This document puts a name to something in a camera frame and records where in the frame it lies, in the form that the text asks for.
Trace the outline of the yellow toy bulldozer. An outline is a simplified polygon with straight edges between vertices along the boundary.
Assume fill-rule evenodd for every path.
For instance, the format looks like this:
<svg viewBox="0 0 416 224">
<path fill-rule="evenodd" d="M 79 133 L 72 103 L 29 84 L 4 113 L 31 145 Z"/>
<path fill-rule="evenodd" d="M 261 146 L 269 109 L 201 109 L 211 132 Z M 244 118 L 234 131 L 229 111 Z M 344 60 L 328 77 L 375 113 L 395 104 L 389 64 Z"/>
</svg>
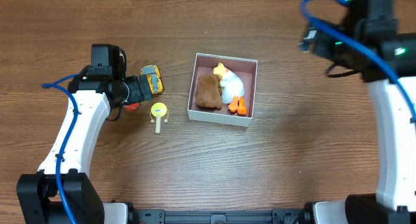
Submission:
<svg viewBox="0 0 416 224">
<path fill-rule="evenodd" d="M 161 73 L 157 65 L 144 66 L 140 70 L 141 75 L 145 75 L 152 94 L 161 94 L 164 91 Z"/>
</svg>

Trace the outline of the brown plush bear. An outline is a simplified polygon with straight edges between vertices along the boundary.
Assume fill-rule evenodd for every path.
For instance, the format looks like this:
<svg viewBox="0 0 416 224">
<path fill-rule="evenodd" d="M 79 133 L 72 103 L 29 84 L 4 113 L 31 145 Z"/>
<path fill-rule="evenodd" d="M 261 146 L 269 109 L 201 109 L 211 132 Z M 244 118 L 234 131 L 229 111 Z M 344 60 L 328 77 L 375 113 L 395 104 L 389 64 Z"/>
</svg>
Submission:
<svg viewBox="0 0 416 224">
<path fill-rule="evenodd" d="M 206 74 L 198 78 L 196 103 L 202 109 L 220 110 L 222 108 L 222 96 L 217 76 Z"/>
</svg>

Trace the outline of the white plush duck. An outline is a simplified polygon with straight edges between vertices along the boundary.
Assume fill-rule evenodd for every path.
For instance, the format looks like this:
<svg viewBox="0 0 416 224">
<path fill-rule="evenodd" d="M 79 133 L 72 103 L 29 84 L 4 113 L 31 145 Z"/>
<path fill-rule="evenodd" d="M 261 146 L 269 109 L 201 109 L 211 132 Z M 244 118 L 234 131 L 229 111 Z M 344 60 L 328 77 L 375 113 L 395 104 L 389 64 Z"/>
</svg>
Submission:
<svg viewBox="0 0 416 224">
<path fill-rule="evenodd" d="M 245 89 L 242 79 L 225 67 L 223 63 L 218 63 L 213 68 L 213 74 L 220 79 L 222 102 L 228 105 L 230 112 L 245 116 L 247 114 L 247 108 L 244 103 Z"/>
</svg>

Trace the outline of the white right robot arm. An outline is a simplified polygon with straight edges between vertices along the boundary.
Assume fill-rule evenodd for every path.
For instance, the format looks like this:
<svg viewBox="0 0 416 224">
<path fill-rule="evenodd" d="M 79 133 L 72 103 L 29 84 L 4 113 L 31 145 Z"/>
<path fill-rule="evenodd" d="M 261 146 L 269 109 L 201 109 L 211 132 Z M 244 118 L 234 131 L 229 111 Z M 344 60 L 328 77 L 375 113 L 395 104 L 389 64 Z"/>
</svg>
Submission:
<svg viewBox="0 0 416 224">
<path fill-rule="evenodd" d="M 315 203 L 315 223 L 414 223 L 415 34 L 376 27 L 360 38 L 311 18 L 299 46 L 361 74 L 374 105 L 380 157 L 375 193 Z"/>
</svg>

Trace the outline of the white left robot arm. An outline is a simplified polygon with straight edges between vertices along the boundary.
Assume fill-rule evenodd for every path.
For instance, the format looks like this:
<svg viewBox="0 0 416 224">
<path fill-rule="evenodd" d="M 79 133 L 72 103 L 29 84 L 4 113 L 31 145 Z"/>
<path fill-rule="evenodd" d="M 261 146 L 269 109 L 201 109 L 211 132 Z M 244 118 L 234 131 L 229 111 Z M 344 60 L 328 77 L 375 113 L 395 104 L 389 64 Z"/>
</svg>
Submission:
<svg viewBox="0 0 416 224">
<path fill-rule="evenodd" d="M 91 62 L 79 73 L 43 84 L 68 96 L 68 108 L 55 143 L 33 174 L 22 174 L 16 185 L 26 223 L 140 223 L 130 202 L 104 203 L 90 182 L 92 155 L 110 112 L 150 100 L 144 78 L 126 75 L 125 51 L 94 44 Z"/>
</svg>

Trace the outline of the red toy ball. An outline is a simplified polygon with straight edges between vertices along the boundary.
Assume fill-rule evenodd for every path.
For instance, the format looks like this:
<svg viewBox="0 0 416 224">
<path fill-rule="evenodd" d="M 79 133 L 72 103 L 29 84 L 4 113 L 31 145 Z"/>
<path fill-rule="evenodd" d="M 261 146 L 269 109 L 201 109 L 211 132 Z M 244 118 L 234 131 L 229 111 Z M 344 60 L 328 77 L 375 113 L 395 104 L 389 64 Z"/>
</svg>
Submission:
<svg viewBox="0 0 416 224">
<path fill-rule="evenodd" d="M 132 104 L 124 105 L 123 106 L 123 108 L 125 110 L 137 110 L 137 109 L 139 109 L 139 107 L 140 107 L 140 104 L 139 103 L 132 103 Z"/>
</svg>

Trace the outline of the yellow wooden rattle drum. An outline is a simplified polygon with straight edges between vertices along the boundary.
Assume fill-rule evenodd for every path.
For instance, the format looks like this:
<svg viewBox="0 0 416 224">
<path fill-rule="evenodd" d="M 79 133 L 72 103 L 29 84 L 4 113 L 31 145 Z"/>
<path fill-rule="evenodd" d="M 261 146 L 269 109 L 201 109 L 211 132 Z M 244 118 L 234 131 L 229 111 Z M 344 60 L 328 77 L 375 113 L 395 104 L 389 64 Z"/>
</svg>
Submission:
<svg viewBox="0 0 416 224">
<path fill-rule="evenodd" d="M 161 133 L 162 123 L 168 122 L 169 111 L 164 103 L 158 102 L 152 105 L 150 110 L 150 121 L 155 124 L 155 133 Z"/>
</svg>

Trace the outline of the white box pink interior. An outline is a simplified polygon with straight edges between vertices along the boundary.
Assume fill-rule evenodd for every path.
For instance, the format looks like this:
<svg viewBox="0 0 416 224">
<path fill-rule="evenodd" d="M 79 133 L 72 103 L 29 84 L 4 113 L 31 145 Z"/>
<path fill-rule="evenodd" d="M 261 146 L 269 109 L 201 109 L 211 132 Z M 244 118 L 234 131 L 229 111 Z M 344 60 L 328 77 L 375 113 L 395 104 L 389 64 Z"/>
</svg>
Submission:
<svg viewBox="0 0 416 224">
<path fill-rule="evenodd" d="M 231 113 L 227 105 L 224 105 L 220 110 L 202 110 L 197 106 L 198 78 L 212 72 L 213 68 L 219 63 L 225 65 L 226 68 L 229 68 L 242 79 L 245 89 L 244 104 L 248 109 L 245 116 Z M 188 98 L 188 118 L 190 120 L 248 127 L 254 114 L 256 81 L 257 60 L 197 53 Z"/>
</svg>

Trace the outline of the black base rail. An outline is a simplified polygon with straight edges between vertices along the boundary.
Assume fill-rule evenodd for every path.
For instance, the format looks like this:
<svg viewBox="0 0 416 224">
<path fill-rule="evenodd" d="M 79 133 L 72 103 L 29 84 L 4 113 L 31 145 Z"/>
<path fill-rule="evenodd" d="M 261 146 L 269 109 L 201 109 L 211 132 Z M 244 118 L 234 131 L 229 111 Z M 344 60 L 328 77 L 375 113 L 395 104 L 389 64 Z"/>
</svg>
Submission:
<svg viewBox="0 0 416 224">
<path fill-rule="evenodd" d="M 304 209 L 272 209 L 257 211 L 165 211 L 138 209 L 138 223 L 145 224 L 291 224 L 312 223 Z"/>
</svg>

